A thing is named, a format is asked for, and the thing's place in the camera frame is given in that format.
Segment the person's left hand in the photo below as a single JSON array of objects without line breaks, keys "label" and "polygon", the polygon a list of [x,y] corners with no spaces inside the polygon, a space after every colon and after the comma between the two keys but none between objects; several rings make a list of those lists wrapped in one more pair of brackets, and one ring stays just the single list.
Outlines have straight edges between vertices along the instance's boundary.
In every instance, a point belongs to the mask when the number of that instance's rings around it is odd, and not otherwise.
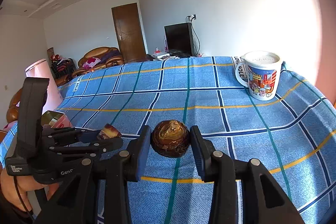
[{"label": "person's left hand", "polygon": [[59,184],[39,184],[33,176],[9,176],[7,171],[3,169],[1,171],[1,191],[5,199],[19,210],[25,211],[25,207],[28,211],[32,210],[32,206],[29,202],[27,193],[47,187],[47,199],[57,191]]}]

